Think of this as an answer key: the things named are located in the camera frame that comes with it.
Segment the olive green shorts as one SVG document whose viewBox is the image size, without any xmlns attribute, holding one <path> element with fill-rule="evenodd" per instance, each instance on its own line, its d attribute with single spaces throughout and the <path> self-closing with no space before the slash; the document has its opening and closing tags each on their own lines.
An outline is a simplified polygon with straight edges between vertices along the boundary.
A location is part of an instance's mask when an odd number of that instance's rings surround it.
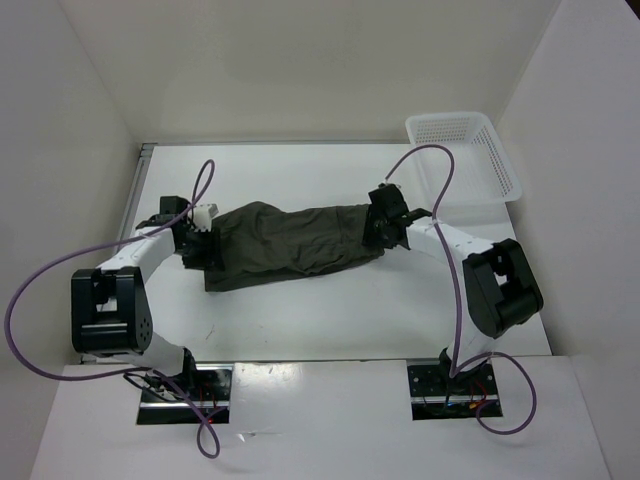
<svg viewBox="0 0 640 480">
<path fill-rule="evenodd" d="M 213 220 L 222 270 L 204 273 L 207 292 L 337 273 L 384 255 L 363 244 L 366 204 L 285 212 L 252 202 Z"/>
</svg>

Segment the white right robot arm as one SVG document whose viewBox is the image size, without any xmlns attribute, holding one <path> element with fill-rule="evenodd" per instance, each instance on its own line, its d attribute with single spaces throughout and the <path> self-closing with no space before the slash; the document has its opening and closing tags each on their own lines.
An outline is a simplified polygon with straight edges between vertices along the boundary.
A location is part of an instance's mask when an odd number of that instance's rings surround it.
<svg viewBox="0 0 640 480">
<path fill-rule="evenodd" d="M 369 193 L 363 243 L 400 246 L 448 266 L 455 301 L 454 339 L 439 356 L 440 385 L 450 393 L 469 386 L 509 329 L 538 313 L 544 300 L 522 246 L 514 239 L 490 241 L 410 210 L 398 186 Z"/>
</svg>

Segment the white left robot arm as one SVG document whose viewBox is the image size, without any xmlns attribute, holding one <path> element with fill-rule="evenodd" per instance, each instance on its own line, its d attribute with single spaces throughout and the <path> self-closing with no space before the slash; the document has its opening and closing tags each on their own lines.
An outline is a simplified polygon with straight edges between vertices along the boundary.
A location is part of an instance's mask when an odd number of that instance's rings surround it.
<svg viewBox="0 0 640 480">
<path fill-rule="evenodd" d="M 160 199 L 159 212 L 141 222 L 130 242 L 94 269 L 71 279 L 71 339 L 76 352 L 113 357 L 165 375 L 175 398 L 196 394 L 200 376 L 191 352 L 154 331 L 145 284 L 173 255 L 187 269 L 221 267 L 216 204 L 179 196 Z"/>
</svg>

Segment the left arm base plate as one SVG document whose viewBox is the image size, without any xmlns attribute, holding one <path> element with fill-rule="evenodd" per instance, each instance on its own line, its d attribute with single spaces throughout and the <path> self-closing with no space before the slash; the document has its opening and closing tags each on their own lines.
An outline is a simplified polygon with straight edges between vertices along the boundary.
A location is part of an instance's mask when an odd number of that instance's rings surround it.
<svg viewBox="0 0 640 480">
<path fill-rule="evenodd" d="M 228 424 L 232 374 L 230 365 L 205 365 L 195 373 L 191 384 L 187 385 L 178 378 L 174 382 L 210 424 Z M 137 425 L 195 425 L 200 422 L 184 398 L 160 378 L 131 374 L 127 381 L 140 390 Z"/>
</svg>

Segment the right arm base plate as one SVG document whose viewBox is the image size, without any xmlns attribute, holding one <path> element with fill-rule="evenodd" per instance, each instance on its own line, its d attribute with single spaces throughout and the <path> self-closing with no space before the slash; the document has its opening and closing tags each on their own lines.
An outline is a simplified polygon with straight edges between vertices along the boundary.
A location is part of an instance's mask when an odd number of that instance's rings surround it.
<svg viewBox="0 0 640 480">
<path fill-rule="evenodd" d="M 494 371 L 484 363 L 473 372 L 463 372 L 455 379 L 437 361 L 409 363 L 407 376 L 412 419 L 458 420 L 502 417 Z"/>
</svg>

